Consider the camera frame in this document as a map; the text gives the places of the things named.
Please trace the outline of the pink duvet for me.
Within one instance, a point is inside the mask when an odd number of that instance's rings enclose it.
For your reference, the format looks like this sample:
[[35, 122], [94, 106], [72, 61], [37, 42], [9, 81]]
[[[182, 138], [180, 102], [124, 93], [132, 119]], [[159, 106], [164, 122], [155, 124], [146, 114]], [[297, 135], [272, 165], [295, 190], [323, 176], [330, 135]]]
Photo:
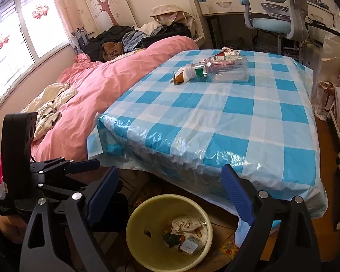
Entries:
[[86, 140], [96, 114], [103, 113], [133, 85], [173, 56], [197, 49], [194, 40], [173, 36], [114, 62], [91, 62], [88, 55], [76, 56], [74, 64], [62, 72], [58, 82], [70, 84], [77, 94], [61, 106], [61, 118], [54, 128], [34, 142], [32, 156], [36, 161], [59, 157], [85, 160]]

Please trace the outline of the beige clothes on duvet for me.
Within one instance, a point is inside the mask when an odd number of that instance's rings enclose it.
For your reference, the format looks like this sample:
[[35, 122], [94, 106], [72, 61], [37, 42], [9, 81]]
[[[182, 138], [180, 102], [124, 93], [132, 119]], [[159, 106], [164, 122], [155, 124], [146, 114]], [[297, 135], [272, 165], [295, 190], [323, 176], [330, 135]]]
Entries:
[[78, 93], [70, 84], [55, 82], [45, 87], [21, 112], [36, 112], [34, 141], [41, 139], [53, 129], [62, 114], [59, 109]]

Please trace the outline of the clear plastic bottle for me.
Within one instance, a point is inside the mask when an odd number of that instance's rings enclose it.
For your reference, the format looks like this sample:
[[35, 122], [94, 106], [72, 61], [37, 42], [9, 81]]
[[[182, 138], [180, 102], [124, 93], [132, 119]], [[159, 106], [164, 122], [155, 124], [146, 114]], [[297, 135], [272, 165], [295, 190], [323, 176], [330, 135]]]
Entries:
[[248, 61], [245, 56], [212, 56], [198, 63], [188, 64], [183, 71], [184, 82], [230, 83], [247, 82], [249, 79]]

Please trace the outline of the white desk with drawers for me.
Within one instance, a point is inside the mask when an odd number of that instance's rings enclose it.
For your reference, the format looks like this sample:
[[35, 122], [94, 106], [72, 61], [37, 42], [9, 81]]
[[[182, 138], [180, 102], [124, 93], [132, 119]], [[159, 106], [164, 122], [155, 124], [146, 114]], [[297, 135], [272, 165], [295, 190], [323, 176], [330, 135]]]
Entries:
[[205, 17], [244, 13], [244, 5], [239, 0], [198, 0], [198, 2]]

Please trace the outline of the pile of dark clothes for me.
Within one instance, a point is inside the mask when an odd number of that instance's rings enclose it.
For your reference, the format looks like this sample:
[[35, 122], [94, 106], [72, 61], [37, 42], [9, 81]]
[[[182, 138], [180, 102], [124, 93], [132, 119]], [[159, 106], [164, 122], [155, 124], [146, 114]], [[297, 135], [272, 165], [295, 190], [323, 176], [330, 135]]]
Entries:
[[179, 22], [167, 26], [152, 21], [140, 28], [115, 25], [92, 37], [83, 51], [91, 61], [106, 62], [124, 53], [148, 48], [153, 43], [172, 36], [191, 38], [192, 34], [188, 26]]

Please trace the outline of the orange peel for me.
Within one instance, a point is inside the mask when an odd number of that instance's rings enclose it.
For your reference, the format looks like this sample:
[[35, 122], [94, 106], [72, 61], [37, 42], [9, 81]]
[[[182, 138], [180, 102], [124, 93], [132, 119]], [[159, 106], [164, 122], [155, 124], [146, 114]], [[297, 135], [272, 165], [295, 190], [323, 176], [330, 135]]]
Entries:
[[176, 74], [173, 74], [172, 82], [174, 85], [180, 85], [185, 82], [184, 71], [179, 71]]

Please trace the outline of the beige bag on bed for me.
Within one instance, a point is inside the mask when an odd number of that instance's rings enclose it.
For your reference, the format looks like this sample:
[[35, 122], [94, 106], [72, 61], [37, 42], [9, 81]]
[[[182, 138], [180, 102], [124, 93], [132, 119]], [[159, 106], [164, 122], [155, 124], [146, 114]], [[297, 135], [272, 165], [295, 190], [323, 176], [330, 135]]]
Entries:
[[173, 23], [185, 25], [192, 37], [197, 35], [195, 19], [192, 14], [184, 11], [181, 7], [174, 4], [164, 4], [151, 9], [150, 16], [163, 26], [170, 26]]

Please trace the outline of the blue grey office chair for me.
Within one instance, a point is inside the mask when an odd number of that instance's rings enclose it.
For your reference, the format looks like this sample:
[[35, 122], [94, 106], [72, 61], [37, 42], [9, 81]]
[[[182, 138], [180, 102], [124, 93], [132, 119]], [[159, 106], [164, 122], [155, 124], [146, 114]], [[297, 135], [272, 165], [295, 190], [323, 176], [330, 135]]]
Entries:
[[303, 42], [308, 37], [305, 18], [308, 16], [307, 0], [262, 0], [261, 6], [268, 18], [252, 18], [250, 0], [239, 0], [244, 6], [244, 21], [249, 29], [276, 33], [281, 54], [281, 38]]

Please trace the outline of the yellow book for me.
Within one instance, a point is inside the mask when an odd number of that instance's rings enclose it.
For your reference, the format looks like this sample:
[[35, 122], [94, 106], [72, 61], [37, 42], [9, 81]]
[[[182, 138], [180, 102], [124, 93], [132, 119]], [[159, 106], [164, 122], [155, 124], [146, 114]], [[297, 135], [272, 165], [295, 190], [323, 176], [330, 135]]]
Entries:
[[121, 60], [123, 58], [129, 57], [129, 56], [134, 55], [136, 53], [139, 53], [139, 52], [141, 52], [143, 50], [146, 50], [146, 48], [139, 48], [139, 49], [133, 50], [131, 52], [127, 52], [127, 53], [121, 54], [121, 55], [117, 56], [116, 58], [114, 58], [112, 61], [116, 62], [116, 61]]

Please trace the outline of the window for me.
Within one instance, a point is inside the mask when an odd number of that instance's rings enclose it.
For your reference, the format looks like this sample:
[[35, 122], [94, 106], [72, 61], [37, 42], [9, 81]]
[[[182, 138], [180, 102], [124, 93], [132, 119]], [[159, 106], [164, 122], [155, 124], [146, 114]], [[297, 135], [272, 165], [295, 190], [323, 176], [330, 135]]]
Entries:
[[3, 0], [0, 103], [32, 70], [68, 43], [54, 0]]

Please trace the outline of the blue checkered plastic tablecloth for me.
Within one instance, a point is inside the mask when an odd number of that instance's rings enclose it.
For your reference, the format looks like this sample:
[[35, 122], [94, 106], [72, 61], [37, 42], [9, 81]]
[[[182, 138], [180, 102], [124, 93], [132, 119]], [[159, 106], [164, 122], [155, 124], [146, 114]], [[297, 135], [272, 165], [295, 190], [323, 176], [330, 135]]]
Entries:
[[180, 67], [216, 54], [180, 52], [119, 97], [87, 139], [104, 166], [151, 172], [232, 214], [220, 178], [229, 164], [258, 190], [300, 196], [310, 216], [328, 207], [310, 101], [313, 72], [286, 56], [245, 51], [248, 79], [173, 85]]

